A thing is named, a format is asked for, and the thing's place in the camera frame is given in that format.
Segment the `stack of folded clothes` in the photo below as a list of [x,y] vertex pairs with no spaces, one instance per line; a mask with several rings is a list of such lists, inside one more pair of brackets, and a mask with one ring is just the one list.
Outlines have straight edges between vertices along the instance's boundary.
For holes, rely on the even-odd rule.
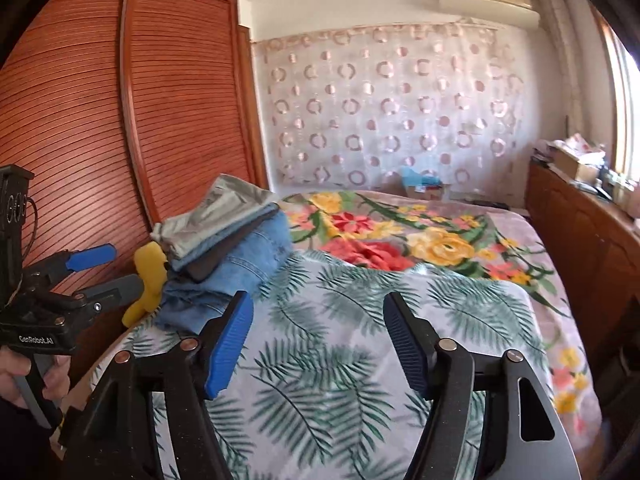
[[255,295],[293,246],[271,191],[220,175],[196,209],[156,224],[168,279],[156,324],[200,333],[238,290]]

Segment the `cardboard box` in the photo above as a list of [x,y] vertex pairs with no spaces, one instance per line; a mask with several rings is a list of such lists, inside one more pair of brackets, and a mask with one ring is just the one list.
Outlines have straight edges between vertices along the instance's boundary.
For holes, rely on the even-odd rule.
[[587,184],[593,184],[600,172],[599,168],[581,164],[574,156],[563,150],[554,150],[554,164],[569,178]]
[[404,191],[409,198],[418,200],[442,200],[441,186],[405,186]]

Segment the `metal screw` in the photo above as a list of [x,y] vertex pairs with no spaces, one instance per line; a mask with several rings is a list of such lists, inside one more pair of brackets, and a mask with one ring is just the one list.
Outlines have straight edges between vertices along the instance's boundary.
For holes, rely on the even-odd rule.
[[453,352],[456,348],[458,348],[458,343],[453,341],[453,339],[449,339],[448,337],[444,337],[440,341],[438,341],[438,346],[447,352]]
[[131,359],[131,354],[126,350],[120,350],[113,357],[113,360],[116,361],[119,365],[126,363],[129,359]]
[[524,355],[517,350],[507,350],[507,359],[512,363],[519,363],[524,360]]
[[185,352],[189,352],[191,350],[195,350],[198,347],[198,340],[190,337],[188,339],[183,339],[180,341],[180,348]]

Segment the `floral blanket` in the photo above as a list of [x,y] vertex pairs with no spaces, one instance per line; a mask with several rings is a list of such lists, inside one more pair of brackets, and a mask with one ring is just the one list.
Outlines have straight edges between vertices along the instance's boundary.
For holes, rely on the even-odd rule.
[[427,262],[519,285],[542,332],[554,403],[572,446],[579,451],[593,444],[602,415],[582,341],[553,263],[523,217],[367,191],[297,194],[280,205],[297,248],[327,251],[358,266],[405,270]]
[[[256,300],[228,388],[207,402],[236,480],[404,478],[430,402],[410,389],[386,331],[382,304],[391,291],[469,351],[521,349],[551,389],[529,297],[517,285],[470,280],[430,264],[384,272],[322,251],[295,251]],[[180,341],[152,321],[111,349],[92,388],[117,351],[146,356]],[[162,469],[175,479],[164,396],[154,393],[152,400]],[[474,476],[483,416],[484,397],[475,392],[458,480]]]

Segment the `wall covering with circle pattern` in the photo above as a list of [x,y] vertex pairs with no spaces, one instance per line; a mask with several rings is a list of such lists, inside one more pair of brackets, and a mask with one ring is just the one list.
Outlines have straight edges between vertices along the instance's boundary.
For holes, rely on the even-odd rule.
[[324,30],[262,41],[254,56],[277,184],[393,192],[408,166],[508,200],[526,81],[495,28]]

